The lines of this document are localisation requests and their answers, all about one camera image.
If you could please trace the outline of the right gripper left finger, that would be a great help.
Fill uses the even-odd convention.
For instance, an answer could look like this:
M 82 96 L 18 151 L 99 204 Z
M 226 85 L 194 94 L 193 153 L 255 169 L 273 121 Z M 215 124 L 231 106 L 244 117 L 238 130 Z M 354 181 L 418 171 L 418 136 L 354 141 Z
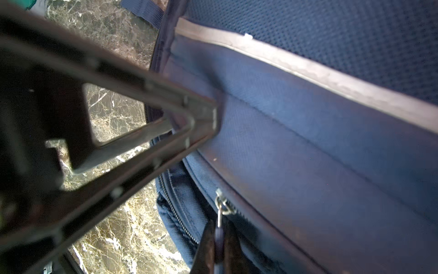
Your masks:
M 215 228 L 213 220 L 207 222 L 193 260 L 190 274 L 214 274 Z

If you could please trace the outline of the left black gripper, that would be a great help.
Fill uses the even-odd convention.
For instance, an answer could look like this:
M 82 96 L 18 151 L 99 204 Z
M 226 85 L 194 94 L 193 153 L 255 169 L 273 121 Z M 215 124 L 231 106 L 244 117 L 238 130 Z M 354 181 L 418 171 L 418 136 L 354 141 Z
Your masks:
M 1 50 L 1 232 L 47 233 L 82 222 L 99 203 L 99 182 L 63 191 L 49 139 L 67 141 L 73 168 L 99 163 L 82 88 L 99 62 L 45 51 Z

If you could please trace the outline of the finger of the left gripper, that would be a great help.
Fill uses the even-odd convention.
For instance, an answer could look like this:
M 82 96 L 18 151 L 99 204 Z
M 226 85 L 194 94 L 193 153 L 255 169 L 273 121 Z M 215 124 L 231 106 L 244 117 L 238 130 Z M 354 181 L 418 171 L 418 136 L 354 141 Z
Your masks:
M 94 181 L 99 182 L 99 203 L 85 214 L 82 222 L 70 223 L 47 233 L 1 232 L 3 274 L 40 274 L 50 261 L 57 259 L 107 215 L 217 132 L 217 105 L 208 98 L 143 70 L 18 6 L 1 8 L 2 49 L 45 51 L 71 58 L 90 56 L 97 60 L 98 82 L 86 83 L 82 88 L 89 122 L 88 105 L 83 91 L 87 84 L 94 84 L 146 105 L 162 108 L 182 122 L 180 128 L 175 129 L 170 119 L 160 118 L 106 142 L 98 141 L 91 127 L 94 139 L 99 143 L 99 163 L 95 166 L 160 135 L 168 132 L 172 135 L 85 184 L 84 186 L 89 186 Z M 95 167 L 76 171 L 71 156 L 70 162 L 72 170 L 79 174 Z

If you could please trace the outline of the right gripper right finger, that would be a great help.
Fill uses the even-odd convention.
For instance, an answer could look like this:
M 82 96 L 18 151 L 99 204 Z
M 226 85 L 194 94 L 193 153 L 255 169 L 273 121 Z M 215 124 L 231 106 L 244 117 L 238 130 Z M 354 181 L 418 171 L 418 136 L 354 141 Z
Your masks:
M 240 239 L 234 225 L 227 222 L 224 226 L 223 268 L 225 274 L 252 274 L 250 261 L 242 251 Z

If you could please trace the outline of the navy blue student backpack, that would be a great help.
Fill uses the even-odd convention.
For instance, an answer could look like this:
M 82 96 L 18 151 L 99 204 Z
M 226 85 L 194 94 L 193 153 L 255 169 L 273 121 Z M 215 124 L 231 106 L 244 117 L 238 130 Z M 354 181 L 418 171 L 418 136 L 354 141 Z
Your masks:
M 150 70 L 218 105 L 218 134 L 156 180 L 192 268 L 231 222 L 252 274 L 438 271 L 436 1 L 122 1 Z

